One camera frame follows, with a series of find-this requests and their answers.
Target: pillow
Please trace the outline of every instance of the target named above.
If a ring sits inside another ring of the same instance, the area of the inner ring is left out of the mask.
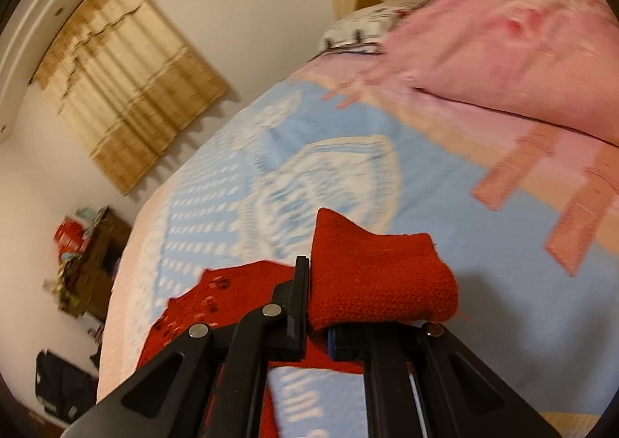
[[[439,0],[383,47],[412,88],[619,145],[619,27],[604,0]]]
[[[320,40],[320,52],[382,53],[381,39],[403,18],[434,0],[395,0],[362,8],[337,21]]]

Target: pink pillow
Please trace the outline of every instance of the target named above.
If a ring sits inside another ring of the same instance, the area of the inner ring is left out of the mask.
[[[604,0],[439,0],[384,46],[413,88],[619,145],[619,27]]]

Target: metal screw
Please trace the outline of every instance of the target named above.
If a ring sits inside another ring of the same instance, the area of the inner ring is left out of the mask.
[[[426,323],[425,330],[428,336],[441,336],[445,333],[445,327],[439,323]]]
[[[282,307],[277,304],[267,304],[262,307],[262,313],[267,317],[276,317],[282,313]]]
[[[209,327],[204,323],[196,323],[190,327],[191,338],[202,338],[209,332]]]

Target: red garment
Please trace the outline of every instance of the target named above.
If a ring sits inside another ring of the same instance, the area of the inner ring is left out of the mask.
[[[344,216],[321,209],[311,261],[308,320],[314,332],[344,322],[440,322],[456,313],[456,281],[428,234],[370,234]],[[137,367],[194,323],[222,327],[238,322],[267,304],[275,285],[289,281],[293,273],[292,267],[273,262],[206,270],[193,289],[170,299],[151,328]],[[362,372],[359,364],[332,362],[312,341],[303,361],[287,365]],[[264,403],[261,438],[277,438],[268,391]]]

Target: black bag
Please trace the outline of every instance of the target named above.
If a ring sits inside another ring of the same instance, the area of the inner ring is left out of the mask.
[[[72,424],[97,403],[98,379],[50,351],[36,357],[36,399],[49,415]]]

